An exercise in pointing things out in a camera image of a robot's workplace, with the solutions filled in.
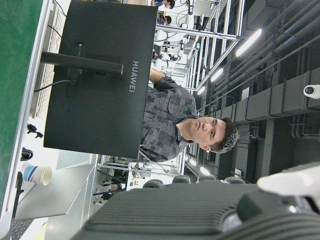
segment green desk mat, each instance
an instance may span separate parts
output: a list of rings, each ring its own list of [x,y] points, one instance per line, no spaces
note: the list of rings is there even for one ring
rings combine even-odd
[[[0,0],[0,206],[42,4],[42,0]]]

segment ceiling light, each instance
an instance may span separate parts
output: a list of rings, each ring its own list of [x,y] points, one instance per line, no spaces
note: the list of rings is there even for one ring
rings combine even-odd
[[[241,54],[244,53],[261,35],[262,29],[260,28],[257,30],[245,43],[236,51],[235,55],[239,57]]]
[[[192,164],[193,166],[196,166],[196,165],[197,165],[196,161],[193,160],[193,159],[190,159],[190,160],[189,160],[189,163]]]
[[[205,89],[206,89],[205,86],[203,86],[202,88],[200,88],[200,89],[198,90],[198,95],[202,94]]]
[[[211,82],[216,80],[223,72],[224,72],[223,68],[220,68],[218,71],[216,71],[216,73],[211,78]]]
[[[204,175],[210,175],[210,172],[205,169],[203,166],[200,167],[200,171],[204,174]]]

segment monitor back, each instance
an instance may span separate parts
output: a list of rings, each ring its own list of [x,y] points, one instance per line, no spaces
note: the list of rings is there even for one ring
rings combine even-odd
[[[71,1],[59,53],[122,63],[123,74],[56,65],[53,82],[76,80],[52,86],[45,147],[138,157],[157,11]]]

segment monitor stand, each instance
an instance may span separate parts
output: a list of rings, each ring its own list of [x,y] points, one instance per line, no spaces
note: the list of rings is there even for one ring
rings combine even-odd
[[[110,74],[122,75],[124,66],[122,63],[101,61],[91,58],[70,56],[60,53],[43,51],[40,61],[46,64],[64,66],[75,69],[86,69],[97,72],[106,72]]]

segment man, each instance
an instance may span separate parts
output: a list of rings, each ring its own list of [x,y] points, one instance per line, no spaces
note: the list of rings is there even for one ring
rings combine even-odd
[[[170,77],[153,68],[149,75],[141,147],[152,161],[175,158],[187,145],[226,153],[236,144],[238,131],[229,118],[198,117],[194,97]]]
[[[175,0],[151,0],[151,6],[154,7],[160,7],[164,5],[166,9],[173,9],[175,4]]]
[[[169,25],[171,23],[172,19],[170,16],[163,16],[162,14],[158,14],[156,23],[160,25]]]

